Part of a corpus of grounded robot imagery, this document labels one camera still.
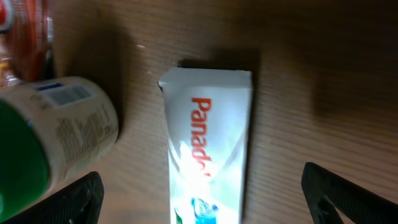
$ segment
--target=wooden table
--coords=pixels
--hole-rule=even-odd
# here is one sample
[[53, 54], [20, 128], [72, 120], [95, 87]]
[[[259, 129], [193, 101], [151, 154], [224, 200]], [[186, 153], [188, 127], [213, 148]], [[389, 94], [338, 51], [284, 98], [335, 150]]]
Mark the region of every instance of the wooden table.
[[84, 74], [122, 119], [90, 167], [100, 223], [168, 223], [159, 77], [182, 63], [245, 69], [256, 86], [244, 223], [311, 223], [300, 186], [312, 161], [398, 202], [396, 6], [364, 1], [53, 2], [60, 75]]

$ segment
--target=wooden surface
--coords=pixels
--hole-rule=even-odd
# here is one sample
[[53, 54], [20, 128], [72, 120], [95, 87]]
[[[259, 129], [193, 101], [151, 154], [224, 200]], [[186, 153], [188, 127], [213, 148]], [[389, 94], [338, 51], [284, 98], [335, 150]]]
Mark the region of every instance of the wooden surface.
[[395, 5], [57, 0], [52, 8], [59, 74], [98, 82], [122, 119], [119, 141], [90, 167], [106, 190], [100, 223], [169, 222], [156, 82], [179, 63], [255, 74], [244, 223], [311, 223], [300, 186], [307, 161], [398, 202]]

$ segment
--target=green lid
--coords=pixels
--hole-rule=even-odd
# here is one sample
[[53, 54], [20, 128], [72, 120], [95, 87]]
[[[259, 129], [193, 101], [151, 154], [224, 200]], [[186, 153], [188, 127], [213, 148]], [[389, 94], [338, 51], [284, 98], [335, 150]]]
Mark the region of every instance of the green lid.
[[0, 223], [43, 195], [48, 181], [47, 159], [35, 133], [0, 100]]

